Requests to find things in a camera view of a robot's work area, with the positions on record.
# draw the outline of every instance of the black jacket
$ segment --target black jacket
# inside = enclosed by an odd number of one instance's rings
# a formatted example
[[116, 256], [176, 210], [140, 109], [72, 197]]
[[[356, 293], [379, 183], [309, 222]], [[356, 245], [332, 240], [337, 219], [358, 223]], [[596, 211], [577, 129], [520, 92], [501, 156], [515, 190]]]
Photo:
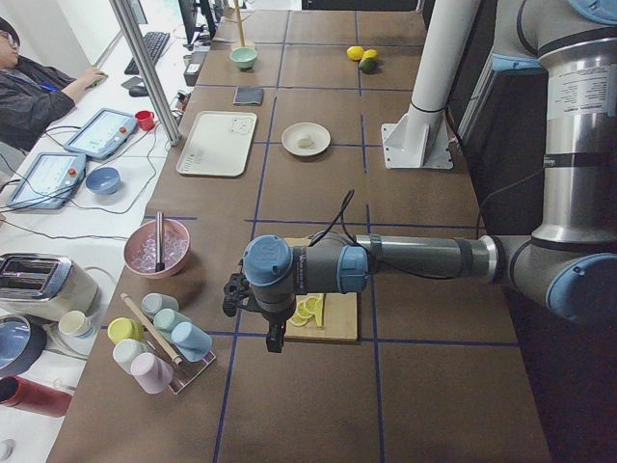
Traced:
[[15, 68], [37, 83], [58, 89], [53, 92], [0, 72], [0, 140], [31, 150], [47, 126], [75, 106], [69, 96], [60, 92], [75, 79], [23, 56]]

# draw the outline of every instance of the ice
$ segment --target ice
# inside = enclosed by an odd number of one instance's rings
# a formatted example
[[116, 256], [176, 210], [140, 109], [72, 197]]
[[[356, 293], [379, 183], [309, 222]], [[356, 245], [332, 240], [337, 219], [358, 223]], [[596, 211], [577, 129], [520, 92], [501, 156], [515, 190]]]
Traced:
[[[165, 268], [175, 265], [188, 250], [189, 241], [174, 233], [165, 233], [163, 260]], [[143, 273], [153, 273], [156, 264], [156, 237], [150, 234], [142, 248], [133, 255], [129, 265]]]

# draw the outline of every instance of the white tray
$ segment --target white tray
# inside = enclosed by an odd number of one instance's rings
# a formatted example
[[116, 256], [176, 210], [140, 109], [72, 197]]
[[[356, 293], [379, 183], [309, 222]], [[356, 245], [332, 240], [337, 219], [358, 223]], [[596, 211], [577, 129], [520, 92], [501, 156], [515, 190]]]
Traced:
[[186, 176], [238, 177], [247, 165], [257, 115], [201, 111], [175, 169]]

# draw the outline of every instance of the red bottle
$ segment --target red bottle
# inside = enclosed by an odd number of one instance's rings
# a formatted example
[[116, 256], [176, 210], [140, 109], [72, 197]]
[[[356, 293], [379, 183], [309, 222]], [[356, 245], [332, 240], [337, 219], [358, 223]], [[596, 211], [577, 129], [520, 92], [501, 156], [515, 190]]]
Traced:
[[67, 413], [72, 395], [57, 391], [19, 376], [0, 379], [0, 405], [48, 417], [62, 417]]

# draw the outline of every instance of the toaster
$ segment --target toaster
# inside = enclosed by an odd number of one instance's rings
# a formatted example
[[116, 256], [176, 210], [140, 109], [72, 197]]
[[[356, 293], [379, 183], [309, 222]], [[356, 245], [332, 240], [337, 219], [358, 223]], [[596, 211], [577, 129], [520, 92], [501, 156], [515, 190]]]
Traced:
[[0, 256], [0, 307], [51, 321], [70, 311], [87, 312], [94, 279], [71, 259], [45, 254]]

